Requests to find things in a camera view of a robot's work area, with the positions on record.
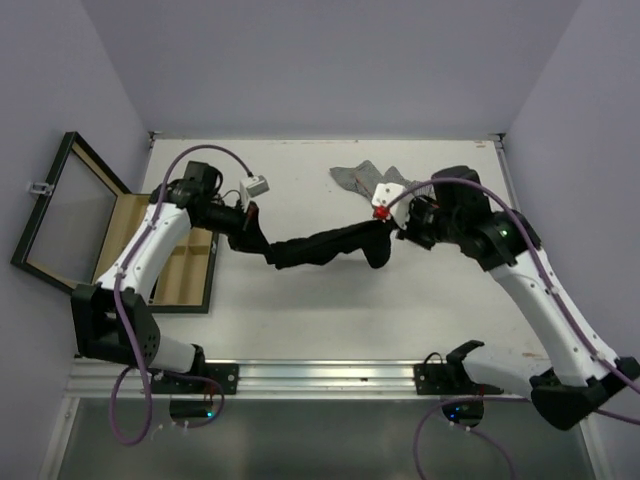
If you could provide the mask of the black underwear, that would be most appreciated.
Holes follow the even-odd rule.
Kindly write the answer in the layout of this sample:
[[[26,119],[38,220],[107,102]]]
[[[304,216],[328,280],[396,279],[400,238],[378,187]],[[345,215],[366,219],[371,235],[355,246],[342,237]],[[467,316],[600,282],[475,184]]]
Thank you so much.
[[[232,250],[262,255],[277,270],[301,265],[324,266],[339,254],[361,250],[372,269],[380,269],[391,257],[391,233],[394,227],[379,220],[369,220],[342,228],[319,232],[309,237],[269,243],[263,234],[258,215],[253,214],[246,227],[228,236]]]

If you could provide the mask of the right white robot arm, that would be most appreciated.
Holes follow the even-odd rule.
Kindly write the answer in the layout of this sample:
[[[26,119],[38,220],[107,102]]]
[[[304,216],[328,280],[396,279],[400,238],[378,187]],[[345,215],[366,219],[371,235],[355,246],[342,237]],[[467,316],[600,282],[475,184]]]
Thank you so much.
[[[569,430],[623,389],[639,388],[638,360],[616,353],[589,325],[522,214],[466,166],[442,170],[427,183],[434,198],[408,187],[388,204],[400,238],[425,249],[459,246],[509,295],[546,352],[542,360],[520,358],[468,341],[446,356],[451,389],[498,388],[531,401],[549,424]]]

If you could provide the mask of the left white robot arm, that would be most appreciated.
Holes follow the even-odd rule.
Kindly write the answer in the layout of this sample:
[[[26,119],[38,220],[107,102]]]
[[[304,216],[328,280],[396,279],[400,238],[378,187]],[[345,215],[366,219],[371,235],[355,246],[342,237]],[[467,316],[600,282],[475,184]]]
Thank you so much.
[[[145,216],[114,263],[92,284],[71,295],[81,356],[144,371],[172,372],[185,392],[201,390],[208,379],[200,346],[161,334],[148,305],[152,290],[178,243],[194,228],[237,239],[247,233],[257,207],[254,197],[268,191],[264,176],[239,183],[239,202],[219,197],[222,174],[191,161],[183,177],[164,180],[150,197]]]

